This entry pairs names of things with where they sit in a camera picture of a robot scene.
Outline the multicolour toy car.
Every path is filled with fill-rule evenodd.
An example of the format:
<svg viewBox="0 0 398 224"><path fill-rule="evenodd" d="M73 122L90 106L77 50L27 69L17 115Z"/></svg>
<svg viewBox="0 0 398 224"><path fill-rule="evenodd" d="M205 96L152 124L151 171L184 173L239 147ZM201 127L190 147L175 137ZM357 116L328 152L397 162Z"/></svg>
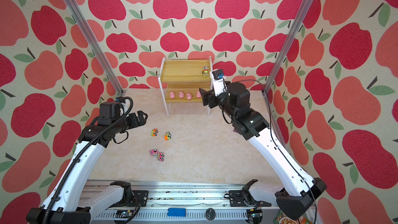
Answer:
<svg viewBox="0 0 398 224"><path fill-rule="evenodd" d="M203 66L203 71L202 71L203 77L208 77L209 76L209 69L207 66Z"/></svg>

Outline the wooden two-tier shelf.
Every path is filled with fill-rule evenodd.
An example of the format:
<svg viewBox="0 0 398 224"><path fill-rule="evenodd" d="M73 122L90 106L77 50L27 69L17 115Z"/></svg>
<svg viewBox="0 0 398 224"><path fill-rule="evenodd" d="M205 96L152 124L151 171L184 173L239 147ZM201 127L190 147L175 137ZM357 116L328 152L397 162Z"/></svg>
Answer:
<svg viewBox="0 0 398 224"><path fill-rule="evenodd" d="M171 113L171 107L177 103L201 103L196 94L200 88L210 90L213 87L211 78L203 77L203 66L212 69L212 58L207 60L181 60L163 58L158 75L158 83L166 115ZM170 98L170 92L176 94L174 99ZM179 91L184 92L184 98L179 98ZM192 100L187 99L187 93L192 94Z"/></svg>

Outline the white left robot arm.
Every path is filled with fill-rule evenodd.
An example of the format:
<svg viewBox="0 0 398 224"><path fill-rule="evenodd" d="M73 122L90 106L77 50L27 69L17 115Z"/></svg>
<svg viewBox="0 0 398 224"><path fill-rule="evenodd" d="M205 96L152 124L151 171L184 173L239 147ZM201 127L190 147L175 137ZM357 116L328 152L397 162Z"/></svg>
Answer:
<svg viewBox="0 0 398 224"><path fill-rule="evenodd" d="M41 207L29 210L30 224L89 224L98 214L113 205L139 204L134 199L131 184L114 181L105 190L89 199L83 206L79 200L94 165L116 134L141 127L148 115L142 111L123 115L117 120L102 121L84 128L75 153L57 185Z"/></svg>

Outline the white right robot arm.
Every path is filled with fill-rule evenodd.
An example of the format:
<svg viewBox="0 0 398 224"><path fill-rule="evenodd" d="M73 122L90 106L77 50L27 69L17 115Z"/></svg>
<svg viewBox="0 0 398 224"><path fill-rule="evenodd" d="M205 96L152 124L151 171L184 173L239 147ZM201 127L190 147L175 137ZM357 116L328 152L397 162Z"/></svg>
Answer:
<svg viewBox="0 0 398 224"><path fill-rule="evenodd" d="M199 90L205 106L220 107L231 118L234 129L267 160L283 183L275 193L276 205L293 220L298 220L326 190L320 178L313 178L273 137L271 123L250 107L250 92L241 83L221 83L210 91Z"/></svg>

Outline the green orange toy car left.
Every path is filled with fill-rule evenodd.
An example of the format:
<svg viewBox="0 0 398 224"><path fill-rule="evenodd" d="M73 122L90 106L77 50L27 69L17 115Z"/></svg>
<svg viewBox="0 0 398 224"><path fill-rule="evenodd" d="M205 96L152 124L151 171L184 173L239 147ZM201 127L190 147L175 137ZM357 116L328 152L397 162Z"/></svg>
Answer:
<svg viewBox="0 0 398 224"><path fill-rule="evenodd" d="M157 136L158 135L158 129L153 129L152 131L151 131L151 135L152 136Z"/></svg>

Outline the pink toy car upper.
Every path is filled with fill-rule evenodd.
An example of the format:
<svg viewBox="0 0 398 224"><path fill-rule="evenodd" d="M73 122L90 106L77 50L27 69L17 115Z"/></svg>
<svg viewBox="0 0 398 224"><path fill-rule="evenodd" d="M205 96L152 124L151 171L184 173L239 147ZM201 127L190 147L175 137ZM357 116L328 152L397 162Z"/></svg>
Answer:
<svg viewBox="0 0 398 224"><path fill-rule="evenodd" d="M159 152L158 152L157 149L152 149L152 150L150 151L150 155L151 155L151 156L156 156L156 157L158 157L158 156L159 156Z"/></svg>

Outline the pink green toy truck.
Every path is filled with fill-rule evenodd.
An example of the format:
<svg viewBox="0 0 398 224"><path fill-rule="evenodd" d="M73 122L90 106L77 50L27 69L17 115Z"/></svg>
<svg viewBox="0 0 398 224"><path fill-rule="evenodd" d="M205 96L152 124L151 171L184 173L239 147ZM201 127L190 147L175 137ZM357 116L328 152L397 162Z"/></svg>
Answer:
<svg viewBox="0 0 398 224"><path fill-rule="evenodd" d="M158 153L158 160L159 160L160 162L163 162L163 161L164 161L164 153L162 153L162 152L159 152L159 153Z"/></svg>

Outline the round metal knob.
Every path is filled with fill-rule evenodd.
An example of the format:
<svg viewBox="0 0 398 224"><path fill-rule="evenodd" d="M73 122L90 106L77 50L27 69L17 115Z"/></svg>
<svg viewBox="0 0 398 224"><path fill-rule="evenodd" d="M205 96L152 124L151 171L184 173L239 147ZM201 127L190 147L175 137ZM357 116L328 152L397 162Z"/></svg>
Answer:
<svg viewBox="0 0 398 224"><path fill-rule="evenodd" d="M205 212L205 218L208 221L214 220L216 217L216 211L213 208L208 208Z"/></svg>

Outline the green snack packet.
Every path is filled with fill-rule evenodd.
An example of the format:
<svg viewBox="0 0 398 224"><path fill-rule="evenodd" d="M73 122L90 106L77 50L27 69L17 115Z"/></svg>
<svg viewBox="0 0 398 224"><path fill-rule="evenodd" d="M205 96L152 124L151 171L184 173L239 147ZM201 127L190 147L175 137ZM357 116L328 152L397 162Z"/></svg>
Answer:
<svg viewBox="0 0 398 224"><path fill-rule="evenodd" d="M279 211L273 220L274 224L312 224L306 217L301 216L298 220L289 218L282 211Z"/></svg>

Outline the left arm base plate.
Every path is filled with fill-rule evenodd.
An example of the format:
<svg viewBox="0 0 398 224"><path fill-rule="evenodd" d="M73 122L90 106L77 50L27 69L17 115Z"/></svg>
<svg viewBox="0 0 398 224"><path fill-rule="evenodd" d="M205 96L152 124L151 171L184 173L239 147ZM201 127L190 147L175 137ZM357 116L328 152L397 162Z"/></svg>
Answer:
<svg viewBox="0 0 398 224"><path fill-rule="evenodd" d="M124 192L122 199L113 204L112 207L146 207L148 194L148 190L131 190L129 192Z"/></svg>

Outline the aluminium front rail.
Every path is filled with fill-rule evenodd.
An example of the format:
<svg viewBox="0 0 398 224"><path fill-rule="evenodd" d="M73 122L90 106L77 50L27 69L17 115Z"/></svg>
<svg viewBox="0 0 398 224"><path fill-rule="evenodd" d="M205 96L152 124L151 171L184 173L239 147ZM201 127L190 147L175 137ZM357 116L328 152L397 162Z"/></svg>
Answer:
<svg viewBox="0 0 398 224"><path fill-rule="evenodd" d="M89 180L81 193L79 206L105 190L114 181ZM148 190L146 207L109 207L92 221L109 221L113 224L130 224L132 222L188 222L205 221L208 208L216 211L214 220L244 220L248 223L260 222L264 211L275 210L275 193L282 190L281 185L256 182L249 192L257 201L271 203L271 207L231 207L230 201L223 196L230 190L242 190L238 184L178 184L178 183L145 183L129 182L131 190ZM169 208L185 208L186 217L168 217Z"/></svg>

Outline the blue block on rail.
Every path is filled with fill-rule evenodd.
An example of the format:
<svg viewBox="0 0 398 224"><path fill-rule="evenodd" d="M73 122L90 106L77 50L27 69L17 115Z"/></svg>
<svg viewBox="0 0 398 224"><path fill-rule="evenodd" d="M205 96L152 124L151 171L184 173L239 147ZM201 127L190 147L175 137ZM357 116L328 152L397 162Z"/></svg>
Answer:
<svg viewBox="0 0 398 224"><path fill-rule="evenodd" d="M185 208L169 208L167 211L168 217L186 217Z"/></svg>

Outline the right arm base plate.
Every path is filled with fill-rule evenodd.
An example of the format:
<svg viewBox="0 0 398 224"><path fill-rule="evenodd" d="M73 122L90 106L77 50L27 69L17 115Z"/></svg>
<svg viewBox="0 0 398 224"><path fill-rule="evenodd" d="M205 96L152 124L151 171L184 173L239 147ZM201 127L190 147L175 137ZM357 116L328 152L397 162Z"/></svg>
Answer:
<svg viewBox="0 0 398 224"><path fill-rule="evenodd" d="M264 201L257 201L250 194L249 189L254 183L258 182L257 179L252 179L248 182L242 190L230 190L223 197L230 201L231 207L271 207L272 204Z"/></svg>

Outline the right aluminium frame post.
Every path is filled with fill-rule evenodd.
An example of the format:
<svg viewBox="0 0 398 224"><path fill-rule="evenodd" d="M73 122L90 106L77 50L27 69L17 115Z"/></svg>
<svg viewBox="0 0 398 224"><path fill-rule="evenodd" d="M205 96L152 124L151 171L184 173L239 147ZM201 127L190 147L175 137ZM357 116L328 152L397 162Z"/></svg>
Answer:
<svg viewBox="0 0 398 224"><path fill-rule="evenodd" d="M293 44L296 33L300 30L301 27L304 26L304 24L303 24L304 18L306 17L313 1L314 0L303 0L300 7L298 8L297 14L296 14L295 18L293 19L291 27L289 28L289 32L288 32L287 37L284 41L284 44L281 48L281 51L279 52L279 54L276 57L274 66L273 66L271 73L268 76L266 84L264 86L264 89L263 89L264 99L267 99L267 94L268 94L272 84L275 82L275 78L279 72L279 69L281 68L281 65L282 65L284 59L287 57L287 53Z"/></svg>

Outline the aluminium frame post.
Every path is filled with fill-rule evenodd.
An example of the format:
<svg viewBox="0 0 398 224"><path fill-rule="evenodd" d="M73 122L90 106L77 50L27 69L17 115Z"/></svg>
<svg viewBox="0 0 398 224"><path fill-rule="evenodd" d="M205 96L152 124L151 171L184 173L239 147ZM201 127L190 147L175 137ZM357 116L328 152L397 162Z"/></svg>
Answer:
<svg viewBox="0 0 398 224"><path fill-rule="evenodd" d="M77 4L77 1L76 0L63 0L63 1L68 7L69 11L71 12L71 15L76 20L76 23L78 24L83 36L85 37L86 41L91 47L91 50L95 54L98 62L102 66L109 81L116 90L116 95L125 96L125 90L122 88L110 62L108 61L107 57L102 51L99 42L97 41L94 32L92 31L90 25L88 24L83 13L81 12L79 5Z"/></svg>
<svg viewBox="0 0 398 224"><path fill-rule="evenodd" d="M293 19L291 27L289 28L289 32L288 32L287 37L284 41L284 44L281 48L281 51L279 52L279 54L276 57L274 66L273 66L271 73L268 76L266 84L264 86L264 89L263 89L264 99L267 99L267 94L268 94L272 84L275 82L275 78L279 72L279 69L281 68L281 65L282 65L284 59L287 57L287 53L293 44L296 33L300 30L301 27L304 26L304 24L303 24L304 18L306 17L313 1L314 0L303 0L300 7L298 8L297 14L296 14L295 18Z"/></svg>

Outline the left aluminium frame post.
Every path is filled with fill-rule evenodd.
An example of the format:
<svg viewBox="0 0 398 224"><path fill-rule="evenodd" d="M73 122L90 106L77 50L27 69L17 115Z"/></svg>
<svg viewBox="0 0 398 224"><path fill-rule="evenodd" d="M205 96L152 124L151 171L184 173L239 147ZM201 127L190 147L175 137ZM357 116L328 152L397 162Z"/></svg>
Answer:
<svg viewBox="0 0 398 224"><path fill-rule="evenodd" d="M125 96L125 90L122 88L110 62L108 61L107 57L102 51L99 42L97 41L94 32L92 31L90 25L88 24L83 13L81 12L79 5L77 4L77 1L76 0L63 0L63 1L68 7L69 11L71 12L71 15L76 20L76 23L78 24L83 36L85 37L86 41L91 47L91 50L95 54L98 62L102 66L109 81L116 90L116 95Z"/></svg>

